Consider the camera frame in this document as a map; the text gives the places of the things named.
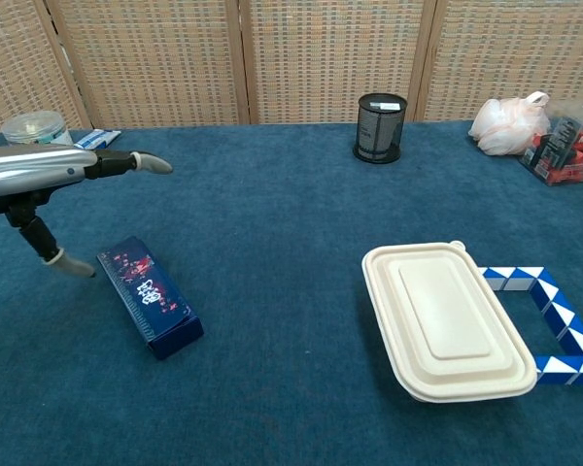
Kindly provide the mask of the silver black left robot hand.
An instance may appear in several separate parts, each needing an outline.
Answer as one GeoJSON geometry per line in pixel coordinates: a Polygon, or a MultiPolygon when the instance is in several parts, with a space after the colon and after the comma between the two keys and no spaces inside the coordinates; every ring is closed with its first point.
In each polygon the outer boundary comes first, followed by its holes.
{"type": "Polygon", "coordinates": [[[36,209],[48,204],[62,187],[141,170],[168,175],[173,167],[154,154],[137,150],[90,150],[55,144],[0,147],[0,215],[46,265],[67,275],[92,278],[94,267],[70,257],[36,209]]]}

